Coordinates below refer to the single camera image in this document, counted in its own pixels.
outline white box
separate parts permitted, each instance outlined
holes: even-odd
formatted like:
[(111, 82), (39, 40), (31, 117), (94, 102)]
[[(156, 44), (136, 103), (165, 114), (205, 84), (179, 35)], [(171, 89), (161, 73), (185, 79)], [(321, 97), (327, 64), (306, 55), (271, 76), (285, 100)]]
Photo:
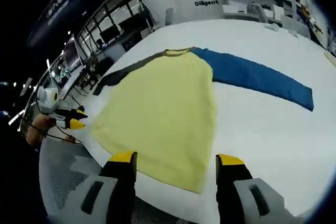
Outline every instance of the white box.
[(265, 16), (268, 18), (273, 18), (274, 12), (268, 9), (264, 9)]
[(238, 13), (237, 5), (222, 5), (224, 13)]
[(285, 15), (285, 10), (283, 7), (273, 5), (274, 8), (274, 19), (281, 20), (281, 16)]
[(237, 6), (239, 13), (247, 13), (247, 4), (236, 2), (233, 0), (228, 1), (230, 6)]

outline office desk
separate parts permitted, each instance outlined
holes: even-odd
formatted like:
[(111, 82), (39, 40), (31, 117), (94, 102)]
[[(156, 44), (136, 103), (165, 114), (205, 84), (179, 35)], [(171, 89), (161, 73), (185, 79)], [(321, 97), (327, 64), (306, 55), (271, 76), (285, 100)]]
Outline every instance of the office desk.
[(141, 36), (140, 32), (142, 30), (143, 29), (141, 28), (131, 33), (121, 35), (118, 39), (111, 41), (105, 48), (96, 52), (94, 55), (97, 57), (98, 61), (101, 61), (106, 57), (110, 57), (114, 62), (116, 62), (128, 51), (128, 47), (125, 48), (125, 43), (127, 43), (128, 40), (131, 40), (132, 37), (136, 36), (137, 33), (139, 34), (138, 36)]
[[(299, 215), (324, 194), (336, 165), (336, 71), (324, 50), (308, 38), (275, 32), (257, 22), (204, 20), (163, 27), (120, 58), (106, 74), (165, 49), (191, 46), (227, 52), (278, 70), (313, 90), (314, 111), (292, 102), (235, 86), (213, 82), (217, 104), (211, 160), (198, 195), (163, 184), (140, 172), (136, 195), (165, 212), (197, 223), (219, 223), (215, 155), (241, 158), (253, 177), (262, 178)], [(103, 166), (111, 156), (90, 135), (90, 124), (114, 87), (88, 95), (83, 105), (86, 127), (74, 132)]]

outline person's hand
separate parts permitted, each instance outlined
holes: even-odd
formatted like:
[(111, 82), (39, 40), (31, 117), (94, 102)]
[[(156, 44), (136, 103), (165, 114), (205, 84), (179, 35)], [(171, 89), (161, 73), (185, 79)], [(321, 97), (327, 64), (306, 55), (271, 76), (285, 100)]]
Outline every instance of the person's hand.
[(30, 126), (28, 128), (26, 140), (30, 145), (37, 145), (41, 142), (43, 132), (47, 132), (51, 127), (55, 126), (55, 121), (49, 116), (40, 113), (34, 118), (32, 126), (39, 130)]

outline ceiling light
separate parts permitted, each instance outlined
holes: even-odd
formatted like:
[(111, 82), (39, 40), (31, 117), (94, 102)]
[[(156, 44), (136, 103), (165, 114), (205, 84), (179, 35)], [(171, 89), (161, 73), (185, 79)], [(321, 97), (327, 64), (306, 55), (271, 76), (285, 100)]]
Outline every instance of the ceiling light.
[(48, 69), (50, 69), (49, 59), (47, 59), (47, 67), (48, 67)]
[(15, 122), (16, 119), (18, 119), (19, 117), (19, 114), (17, 114), (15, 117), (13, 117), (9, 122), (8, 122), (8, 125), (11, 125), (12, 123)]

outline robotic arm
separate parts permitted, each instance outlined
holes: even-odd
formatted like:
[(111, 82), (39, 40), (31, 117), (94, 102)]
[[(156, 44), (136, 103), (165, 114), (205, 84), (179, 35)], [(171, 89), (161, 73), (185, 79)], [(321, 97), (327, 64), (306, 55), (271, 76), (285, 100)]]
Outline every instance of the robotic arm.
[[(116, 153), (99, 175), (71, 191), (52, 223), (132, 223), (137, 152)], [(260, 178), (252, 178), (237, 157), (216, 155), (218, 211), (221, 224), (299, 224), (284, 198)]]
[(72, 130), (85, 127), (79, 120), (88, 116), (81, 110), (61, 107), (56, 87), (43, 88), (40, 86), (37, 91), (37, 100), (40, 112), (54, 119), (58, 127)]

